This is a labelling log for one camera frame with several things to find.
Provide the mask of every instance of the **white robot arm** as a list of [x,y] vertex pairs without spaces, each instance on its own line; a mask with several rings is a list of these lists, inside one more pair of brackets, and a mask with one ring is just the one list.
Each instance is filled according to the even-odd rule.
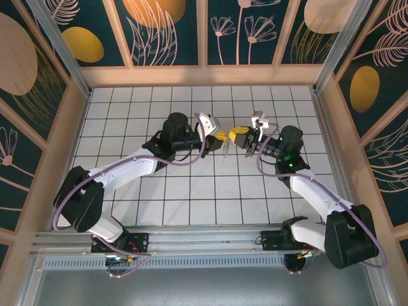
[[370,210],[365,205],[354,205],[331,191],[335,195],[334,200],[313,182],[319,180],[300,156],[303,146],[303,133],[300,129],[285,126],[279,137],[274,139],[263,135],[263,129],[268,125],[263,112],[258,111],[252,116],[252,127],[236,127],[229,132],[229,137],[241,149],[247,150],[247,157],[262,150],[260,154],[276,158],[276,177],[312,205],[324,221],[324,224],[318,224],[306,217],[285,221],[280,232],[268,234],[267,240],[273,241],[273,249],[296,249],[299,248],[299,243],[305,243],[325,252],[337,268],[377,256],[379,249],[339,202],[356,215],[364,227],[375,236]]
[[[159,157],[172,162],[176,152],[199,149],[203,142],[205,148],[202,157],[210,151],[220,149],[226,135],[219,131],[218,120],[204,113],[200,113],[199,120],[203,124],[204,135],[201,130],[198,131],[197,126],[195,131],[191,129],[184,114],[171,113],[164,122],[163,129],[131,155],[100,168],[90,170],[84,170],[80,166],[73,168],[62,184],[54,200],[54,206],[58,208],[79,183],[97,173],[102,173],[78,190],[63,206],[61,214],[77,232],[92,233],[121,249],[126,244],[128,231],[119,221],[102,212],[103,198],[128,182],[159,171],[167,165],[156,159],[137,158],[138,156]],[[123,163],[132,157],[133,161]]]

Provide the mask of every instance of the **wooden frame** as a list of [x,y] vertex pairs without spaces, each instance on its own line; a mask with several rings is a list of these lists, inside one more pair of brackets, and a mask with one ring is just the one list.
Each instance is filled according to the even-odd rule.
[[208,65],[208,0],[196,0],[198,65],[134,66],[114,0],[103,0],[125,66],[82,68],[91,87],[113,85],[307,84],[316,81],[322,64],[280,64],[300,0],[290,0],[271,64]]
[[7,292],[7,295],[2,296],[2,305],[14,305],[35,235],[47,230],[52,202],[68,167],[84,106],[85,97],[76,83],[71,81],[61,100],[16,230],[13,235],[9,231],[0,232],[0,237],[13,239],[7,264],[3,265],[3,277],[7,281],[0,282],[0,292]]
[[[399,305],[408,305],[408,265],[399,246],[399,239],[392,226],[383,198],[368,163],[363,144],[358,136],[351,114],[344,100],[335,76],[332,75],[322,93],[328,112],[333,121],[333,133],[338,140],[344,167],[353,184],[358,203],[371,209],[377,238],[387,253],[387,272]],[[406,224],[401,233],[408,231]]]

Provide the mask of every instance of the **grid line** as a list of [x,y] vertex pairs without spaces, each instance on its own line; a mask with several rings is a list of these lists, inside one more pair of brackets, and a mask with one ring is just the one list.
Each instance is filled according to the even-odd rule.
[[[91,107],[92,97],[94,96],[94,91],[95,91],[95,89],[92,90],[91,97],[89,98],[89,103],[88,103],[87,110],[86,110],[87,114],[85,115],[84,121],[81,123],[81,127],[80,127],[81,131],[79,132],[79,134],[77,134],[77,136],[79,135],[79,140],[81,139],[82,131],[84,130],[84,126],[85,126],[85,121],[87,120],[87,117],[88,117],[89,108]],[[72,160],[72,166],[75,164],[75,159],[77,158],[77,153],[78,153],[78,148],[79,148],[79,140],[76,143],[77,146],[75,148],[74,158]]]
[[[278,89],[279,91],[281,90],[283,92],[286,91],[287,99],[274,99],[273,90],[275,89],[272,87],[269,87],[269,91],[272,97],[269,97],[268,99],[266,99],[269,93],[267,90],[264,91],[265,88],[255,91],[256,88],[250,87],[250,86],[241,87],[241,88],[239,87],[233,88],[232,86],[225,86],[222,89],[217,89],[218,90],[217,92],[221,92],[220,94],[222,94],[222,92],[223,93],[228,92],[231,95],[230,100],[227,100],[227,101],[215,100],[214,99],[215,88],[209,87],[206,89],[198,89],[196,91],[196,92],[201,92],[203,95],[205,95],[205,96],[200,96],[200,97],[197,96],[196,98],[206,99],[206,101],[183,101],[182,103],[179,103],[178,101],[179,99],[175,99],[173,101],[173,95],[175,92],[174,87],[171,87],[171,89],[170,87],[166,87],[166,89],[162,92],[160,88],[158,87],[155,87],[155,88],[149,87],[149,89],[150,90],[143,89],[138,92],[137,87],[132,88],[130,102],[123,101],[123,103],[129,103],[127,117],[125,115],[125,111],[126,111],[125,107],[121,106],[122,115],[120,114],[120,112],[116,112],[116,113],[119,113],[119,116],[124,117],[124,118],[112,118],[112,119],[109,118],[109,111],[111,110],[112,112],[112,108],[115,107],[114,103],[116,103],[112,101],[114,89],[110,93],[108,93],[110,95],[109,102],[104,102],[100,104],[98,104],[98,102],[95,102],[95,103],[90,104],[89,106],[92,105],[93,109],[90,109],[88,107],[86,114],[87,114],[87,117],[89,116],[92,118],[86,119],[87,123],[89,124],[86,130],[87,136],[82,136],[84,132],[84,126],[82,126],[80,141],[78,142],[78,146],[76,147],[76,151],[75,151],[74,163],[79,164],[81,160],[83,160],[85,163],[88,163],[88,162],[92,162],[93,159],[96,160],[95,163],[100,163],[102,162],[102,158],[111,159],[111,160],[120,159],[124,157],[125,155],[127,155],[128,151],[129,152],[131,151],[127,149],[127,148],[130,148],[129,146],[136,148],[136,146],[138,146],[139,144],[144,143],[148,139],[150,139],[150,137],[152,136],[150,134],[153,134],[155,132],[153,131],[154,126],[159,127],[158,125],[161,123],[161,121],[164,121],[167,119],[167,117],[163,117],[163,115],[162,117],[160,116],[156,117],[155,116],[156,113],[152,113],[160,109],[160,107],[157,107],[159,105],[153,104],[153,102],[166,103],[165,107],[167,109],[170,109],[170,112],[175,110],[174,107],[177,107],[177,111],[184,112],[184,113],[187,112],[186,115],[189,117],[190,125],[192,124],[192,121],[194,120],[193,113],[199,112],[200,109],[198,107],[202,106],[203,108],[206,109],[206,112],[211,112],[211,115],[215,114],[214,117],[220,118],[221,122],[222,120],[225,120],[225,124],[231,125],[228,127],[227,126],[221,127],[224,130],[224,132],[226,132],[227,134],[229,132],[228,129],[232,128],[233,126],[250,125],[249,124],[251,121],[250,116],[252,115],[252,114],[249,114],[250,110],[251,109],[255,110],[255,107],[261,108],[261,105],[265,105],[270,110],[270,112],[272,111],[274,112],[274,114],[271,114],[271,115],[268,115],[267,113],[265,113],[266,117],[270,119],[274,118],[276,121],[279,119],[279,120],[282,120],[283,122],[285,120],[288,120],[290,122],[293,121],[293,124],[295,125],[295,120],[291,118],[296,117],[297,124],[300,126],[300,123],[302,122],[302,127],[303,125],[305,126],[304,130],[311,131],[311,132],[317,132],[316,124],[314,123],[315,122],[314,118],[316,118],[316,115],[312,115],[313,112],[311,112],[311,110],[309,109],[310,103],[306,102],[304,105],[302,105],[299,102],[296,104],[298,106],[298,109],[296,109],[296,105],[295,105],[295,101],[311,101],[311,98],[305,99],[305,100],[298,100],[298,99],[294,100],[292,88],[290,88],[289,86],[284,89],[281,89],[281,88]],[[180,91],[180,98],[187,99],[189,95],[190,99],[193,100],[194,91],[195,91],[195,87],[189,87],[189,91],[182,89]],[[162,98],[167,97],[169,95],[169,92],[171,95],[171,98],[169,99],[169,101],[155,101],[157,99],[160,99],[160,97]],[[148,100],[148,101],[133,101],[135,98],[135,95],[137,94],[139,95],[138,99],[143,99],[143,100]],[[237,100],[237,99],[243,99],[243,97],[247,97],[246,102]],[[102,98],[105,99],[105,101],[108,101],[108,97],[102,97]],[[288,103],[286,104],[284,102],[280,102],[279,105],[275,105],[275,101],[287,101]],[[106,108],[108,109],[106,115],[101,116],[101,114],[103,115],[105,113]],[[216,116],[218,113],[223,114],[223,116],[220,116],[220,117]],[[122,120],[122,122],[118,121],[118,123],[121,123],[120,128],[118,127],[117,129],[113,130],[115,131],[115,133],[112,133],[112,131],[110,130],[110,127],[113,126],[116,122],[114,121],[112,122],[109,120]],[[95,134],[98,136],[89,136],[91,135],[91,134],[88,134],[89,131],[91,131],[92,134]],[[310,146],[311,144],[317,142],[317,145],[321,146],[320,140],[319,140],[321,137],[320,136],[321,133],[310,133],[310,134],[305,133],[304,135],[310,135],[305,140],[306,142],[309,142],[309,143],[306,143],[306,145],[309,144]],[[122,143],[121,143],[122,147],[121,148],[118,147],[117,153],[114,152],[114,150],[109,150],[109,149],[106,150],[106,145],[109,145],[112,142],[118,143],[117,145],[120,145],[120,140],[114,139],[118,137],[122,138]],[[128,223],[129,223],[129,219],[131,219],[130,221],[133,222],[133,218],[135,218],[135,224],[138,224],[138,223],[146,224],[147,220],[145,218],[147,218],[147,219],[152,219],[151,220],[151,222],[153,222],[152,225],[156,225],[156,224],[163,225],[163,224],[168,224],[169,222],[173,223],[174,219],[172,218],[174,217],[178,219],[178,222],[182,220],[183,224],[185,225],[192,224],[192,222],[200,223],[201,215],[203,216],[202,218],[203,224],[204,222],[208,220],[211,220],[211,222],[214,222],[214,224],[242,224],[245,222],[248,223],[253,220],[260,221],[261,218],[254,215],[255,214],[254,212],[251,212],[252,210],[251,201],[257,201],[258,203],[260,203],[259,202],[260,200],[262,202],[265,201],[266,210],[264,210],[263,204],[261,205],[261,204],[256,203],[255,206],[259,207],[258,209],[261,209],[262,212],[265,211],[265,213],[268,214],[267,222],[269,223],[271,221],[276,223],[277,220],[279,220],[279,217],[283,213],[286,213],[286,214],[288,213],[288,210],[284,209],[285,212],[281,212],[283,210],[275,206],[280,203],[279,201],[271,201],[271,200],[291,199],[290,203],[292,205],[291,211],[293,215],[304,214],[307,216],[308,211],[310,213],[310,209],[308,207],[306,207],[308,210],[305,210],[305,212],[302,211],[303,206],[302,206],[301,201],[296,200],[296,203],[295,203],[295,200],[294,200],[295,198],[299,199],[297,194],[294,194],[293,192],[288,192],[287,187],[282,182],[278,182],[278,181],[275,182],[273,180],[271,183],[269,183],[272,185],[266,186],[268,184],[268,181],[267,181],[267,178],[265,177],[262,178],[262,182],[261,182],[261,179],[259,178],[261,174],[255,173],[255,171],[252,170],[251,168],[252,161],[246,162],[247,159],[243,158],[243,155],[245,154],[243,150],[237,151],[234,147],[230,147],[229,151],[232,152],[232,153],[229,152],[228,155],[226,156],[226,158],[230,158],[229,161],[227,159],[223,159],[223,157],[221,157],[222,156],[221,150],[218,150],[216,152],[211,152],[208,155],[208,157],[206,157],[207,159],[212,158],[213,159],[212,162],[210,161],[202,162],[202,160],[200,160],[201,162],[193,165],[194,167],[196,167],[194,169],[189,167],[188,171],[184,171],[182,173],[176,172],[172,174],[170,174],[170,172],[167,173],[166,170],[163,170],[164,172],[160,171],[158,173],[155,173],[154,175],[149,175],[149,177],[142,177],[137,183],[133,182],[133,185],[132,185],[132,186],[138,185],[139,187],[138,192],[129,193],[124,196],[119,196],[119,193],[115,191],[113,194],[113,199],[107,200],[105,203],[112,203],[112,206],[110,207],[111,214],[114,213],[115,215],[124,216],[128,220]],[[313,156],[314,154],[323,155],[322,157],[326,159],[324,155],[327,156],[327,153],[317,152],[318,150],[314,148],[313,148],[313,151],[316,151],[316,152],[308,153],[306,149],[303,151],[304,153],[302,154],[305,154],[307,162],[312,160],[314,164],[318,164],[320,157],[316,156],[314,158],[309,158],[310,156]],[[191,158],[194,157],[194,154],[197,155],[198,153],[193,152],[193,155],[191,156]],[[324,166],[319,168],[320,169],[318,172],[319,176],[320,175],[326,175],[326,176],[333,175],[332,172],[330,171],[330,168],[327,168],[328,166],[324,164]],[[237,167],[237,170],[231,171],[228,168],[223,169],[222,167]],[[267,168],[269,169],[269,167],[266,167],[266,165],[263,163],[261,163],[261,167],[262,169],[267,169]],[[185,198],[185,200],[176,200],[173,196],[170,196],[169,194],[170,188],[174,188],[174,187],[170,187],[170,185],[167,186],[167,184],[173,184],[172,186],[178,187],[177,179],[175,180],[176,184],[174,184],[174,180],[172,180],[171,182],[170,182],[170,179],[167,180],[167,177],[170,177],[170,176],[172,179],[178,178],[179,180],[182,180],[181,178],[184,178],[185,185],[183,187],[183,190],[185,190],[186,193],[185,193],[185,196],[183,196],[183,198]],[[193,186],[193,182],[194,182],[193,180],[195,177],[197,178],[197,180],[199,180],[198,181],[199,186]],[[228,189],[226,189],[225,186],[218,186],[219,188],[221,187],[221,193],[217,192],[217,185],[216,185],[217,177],[223,180],[225,184],[230,184],[230,185],[234,184],[234,186],[231,187],[231,193],[226,192],[226,190]],[[147,185],[146,183],[144,183],[145,186],[143,187],[143,190],[142,190],[143,182],[145,181],[147,182],[150,180],[149,181],[150,183],[150,182],[153,182],[155,179],[157,179],[158,182],[160,181],[160,186],[156,187],[156,186],[151,186],[150,184]],[[204,184],[202,184],[201,182],[205,182],[204,184],[208,184],[207,185],[208,191],[210,191],[210,188],[212,188],[210,184],[214,186],[214,190],[211,191],[212,194],[211,193],[206,194],[205,191],[203,191],[201,195],[197,197],[195,193],[194,194],[192,193],[192,192],[196,192],[195,190],[193,190],[195,187],[202,188],[204,186]],[[189,188],[188,195],[187,195],[187,190],[186,190],[187,184]],[[176,201],[183,202],[183,204],[180,207],[178,207],[178,205],[175,204]],[[209,208],[202,208],[202,209],[200,208],[199,211],[201,215],[196,214],[196,211],[195,211],[195,207],[197,207],[196,205],[200,205],[201,202],[203,205],[208,205],[209,201],[214,201],[214,204],[210,204],[210,206],[206,206]],[[132,214],[130,216],[128,215],[129,213],[126,214],[126,209],[128,209],[129,207],[128,204],[130,205],[130,207],[133,207],[133,212],[130,213]]]
[[[232,86],[231,86],[231,97],[232,97],[232,101],[234,101]],[[235,123],[234,114],[235,114],[234,103],[232,103],[232,116],[234,117],[234,126],[236,126],[237,124]],[[244,223],[244,210],[242,208],[242,193],[241,193],[241,183],[240,183],[240,165],[239,165],[239,162],[238,162],[238,156],[237,156],[237,171],[238,171],[238,186],[239,186],[239,190],[240,190],[241,220],[242,220],[242,224],[243,224]]]
[[[255,111],[254,94],[252,93],[252,86],[251,86],[251,96],[252,96],[252,106],[253,106],[254,111]],[[263,183],[263,192],[265,193],[266,214],[268,216],[268,224],[270,224],[269,208],[268,208],[268,201],[266,200],[266,185],[265,185],[265,177],[264,176],[262,176],[262,183]]]
[[[153,95],[153,88],[150,92],[150,100],[152,100],[152,95]],[[152,108],[152,103],[150,103],[149,105],[149,116],[147,117],[147,125],[146,125],[146,135],[147,135],[147,130],[149,129],[149,118],[150,118],[150,110]],[[139,207],[140,207],[140,193],[142,192],[142,180],[143,177],[140,178],[140,183],[139,183],[139,195],[138,195],[138,208],[136,209],[136,221],[135,221],[135,225],[138,225],[138,216],[139,216]]]

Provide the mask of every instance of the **black bracket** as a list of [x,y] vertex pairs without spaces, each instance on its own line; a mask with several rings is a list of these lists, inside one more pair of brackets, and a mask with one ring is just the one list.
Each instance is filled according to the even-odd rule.
[[288,242],[282,231],[261,232],[262,251],[301,251],[309,246],[302,242]]
[[263,251],[301,251],[309,248],[308,244],[297,242],[292,235],[291,225],[307,219],[304,216],[286,220],[280,231],[262,231],[261,242]]
[[[146,253],[149,246],[149,234],[148,233],[128,233],[126,244],[121,247],[123,251],[134,253]],[[115,253],[115,251],[109,249],[98,238],[92,238],[91,253]]]

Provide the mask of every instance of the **yellow object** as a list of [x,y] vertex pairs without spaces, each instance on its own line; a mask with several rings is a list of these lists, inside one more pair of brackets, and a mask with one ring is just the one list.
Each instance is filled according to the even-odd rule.
[[238,126],[234,127],[232,130],[229,131],[229,137],[231,138],[232,142],[235,142],[235,138],[237,135],[243,135],[249,132],[249,127],[247,126]]
[[186,0],[123,0],[123,4],[139,24],[152,28],[166,25],[163,20],[166,18],[166,12],[176,23],[186,11]]
[[308,0],[305,5],[306,26],[315,33],[340,32],[356,0]]
[[74,57],[83,62],[98,62],[103,58],[103,45],[98,37],[83,27],[70,27],[62,32]]
[[350,86],[351,106],[359,113],[366,112],[377,98],[380,77],[370,66],[363,66],[354,74]]
[[37,79],[36,48],[26,30],[14,19],[0,13],[0,88],[21,96]]
[[226,141],[228,139],[227,134],[224,131],[219,130],[218,132],[216,132],[216,134],[214,135],[218,140],[222,140],[222,141]]

